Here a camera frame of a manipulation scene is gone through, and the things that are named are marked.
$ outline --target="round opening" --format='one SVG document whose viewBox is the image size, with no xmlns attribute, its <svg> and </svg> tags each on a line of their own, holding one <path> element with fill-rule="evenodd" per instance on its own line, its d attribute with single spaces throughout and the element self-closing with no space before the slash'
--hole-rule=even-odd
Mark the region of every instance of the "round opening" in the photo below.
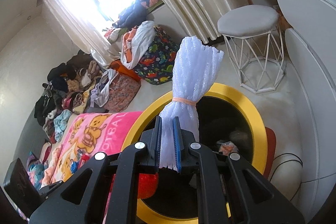
<svg viewBox="0 0 336 224">
<path fill-rule="evenodd" d="M 217 142 L 232 141 L 238 147 L 239 153 L 252 162 L 252 134 L 239 110 L 227 101 L 210 96 L 202 97 L 196 109 L 199 118 L 200 143 L 213 151 L 218 151 Z M 155 119 L 147 125 L 145 130 L 152 129 L 154 126 Z M 174 170 L 162 168 L 159 171 L 157 191 L 154 196 L 144 199 L 143 202 L 155 212 L 166 217 L 196 218 L 198 215 L 197 191 L 189 185 L 191 178 L 190 175 L 180 175 Z"/>
</svg>

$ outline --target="yellow round rim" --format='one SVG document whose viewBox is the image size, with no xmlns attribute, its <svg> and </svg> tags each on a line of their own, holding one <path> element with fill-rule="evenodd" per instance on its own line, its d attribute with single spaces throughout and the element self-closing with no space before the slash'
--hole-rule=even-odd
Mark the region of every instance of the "yellow round rim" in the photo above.
<svg viewBox="0 0 336 224">
<path fill-rule="evenodd" d="M 250 127 L 253 140 L 252 165 L 262 174 L 265 170 L 267 161 L 267 136 L 263 120 L 261 119 L 258 110 L 245 95 L 227 85 L 214 83 L 205 96 L 216 97 L 229 102 L 244 116 Z M 125 138 L 122 149 L 126 148 L 131 143 L 138 141 L 146 126 L 163 110 L 165 105 L 171 102 L 172 99 L 173 92 L 171 91 L 152 103 L 131 127 Z M 138 200 L 137 204 L 137 216 L 148 224 L 173 224 L 177 222 L 183 222 L 184 224 L 198 223 L 197 218 L 176 219 L 163 216 L 149 208 L 141 199 Z"/>
</svg>

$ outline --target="orange hair tie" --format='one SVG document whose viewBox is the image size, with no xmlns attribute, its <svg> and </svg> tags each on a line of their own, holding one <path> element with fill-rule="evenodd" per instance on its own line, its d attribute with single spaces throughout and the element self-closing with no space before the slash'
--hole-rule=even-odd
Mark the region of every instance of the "orange hair tie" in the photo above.
<svg viewBox="0 0 336 224">
<path fill-rule="evenodd" d="M 196 102 L 188 100 L 188 99 L 184 99 L 184 98 L 179 98 L 179 97 L 173 97 L 173 102 L 180 102 L 180 103 L 184 103 L 187 105 L 191 105 L 191 106 L 196 106 Z"/>
</svg>

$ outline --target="stool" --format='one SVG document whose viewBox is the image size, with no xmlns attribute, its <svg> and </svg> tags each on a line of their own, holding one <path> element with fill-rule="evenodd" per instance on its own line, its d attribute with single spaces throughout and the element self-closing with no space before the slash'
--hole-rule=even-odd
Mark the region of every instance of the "stool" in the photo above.
<svg viewBox="0 0 336 224">
<path fill-rule="evenodd" d="M 278 13 L 268 6 L 247 5 L 229 11 L 217 25 L 240 85 L 256 94 L 276 90 L 284 76 L 284 47 Z M 280 43 L 272 33 L 275 27 Z M 260 40 L 257 43 L 255 38 L 262 36 L 267 36 L 267 41 L 261 47 Z"/>
</svg>

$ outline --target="white metal stool frame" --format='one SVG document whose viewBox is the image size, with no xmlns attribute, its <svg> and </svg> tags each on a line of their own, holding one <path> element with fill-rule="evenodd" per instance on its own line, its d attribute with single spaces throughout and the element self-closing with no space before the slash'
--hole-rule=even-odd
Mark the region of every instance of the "white metal stool frame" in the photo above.
<svg viewBox="0 0 336 224">
<path fill-rule="evenodd" d="M 279 45 L 278 45 L 277 41 L 275 40 L 274 35 L 272 34 L 272 31 L 274 31 L 274 29 L 271 29 L 271 30 L 269 30 L 268 32 L 265 32 L 265 33 L 261 33 L 261 34 L 258 34 L 258 35 L 253 35 L 251 37 L 232 37 L 232 36 L 228 36 L 233 41 L 235 51 L 232 49 L 231 44 L 230 44 L 229 40 L 227 39 L 227 36 L 225 34 L 223 34 L 225 44 L 226 44 L 227 53 L 229 55 L 229 58 L 231 60 L 232 65 L 235 68 L 235 71 L 236 71 L 236 73 L 239 77 L 240 86 L 248 89 L 249 91 L 251 91 L 255 94 L 276 90 L 276 88 L 279 86 L 282 78 L 284 77 L 284 45 L 283 45 L 283 39 L 282 39 L 281 29 L 279 28 L 279 25 L 277 25 L 277 30 L 278 30 L 279 36 L 280 36 L 280 44 L 281 44 L 280 47 L 281 48 L 279 48 Z M 258 36 L 265 35 L 265 34 L 267 35 L 267 43 L 265 45 L 264 52 L 262 52 L 261 49 L 259 48 L 259 46 L 257 45 L 257 43 L 255 42 L 254 37 L 258 37 Z M 238 56 L 239 50 L 237 50 L 237 44 L 234 41 L 236 39 L 241 39 L 240 56 Z M 250 43 L 251 39 L 253 40 L 254 44 L 256 45 L 256 47 L 258 48 L 258 50 L 260 51 L 262 56 L 257 56 L 256 52 L 251 47 L 251 43 Z M 244 42 L 246 42 L 246 44 L 249 47 L 248 56 L 243 52 Z M 273 44 L 276 45 L 276 48 L 279 52 L 278 55 L 275 53 L 275 49 L 274 49 Z M 271 47 L 273 49 L 274 56 L 276 57 L 276 59 L 272 59 L 272 58 L 268 57 L 269 45 L 271 45 Z M 247 61 L 244 64 L 242 64 L 243 55 L 245 55 L 247 57 Z M 260 60 L 265 60 L 265 65 L 264 66 L 261 64 Z M 249 78 L 246 76 L 246 74 L 243 72 L 243 70 L 249 63 L 251 63 L 253 61 L 257 61 L 262 68 L 262 73 L 261 73 L 260 79 L 257 83 L 257 86 L 255 86 L 255 87 L 251 87 L 251 86 L 247 85 L 246 83 L 243 83 L 243 76 L 244 76 L 247 79 L 247 82 L 250 82 L 251 85 L 252 85 L 252 82 L 249 80 Z M 264 74 L 267 75 L 267 77 L 269 78 L 270 81 L 272 81 L 270 76 L 268 75 L 268 73 L 266 71 L 266 66 L 267 66 L 268 61 L 273 62 L 273 63 L 275 63 L 276 65 L 279 66 L 279 72 L 278 72 L 277 78 L 275 79 L 275 83 L 274 83 L 273 86 L 258 89 L 259 84 L 260 84 L 261 79 L 263 78 Z"/>
</svg>

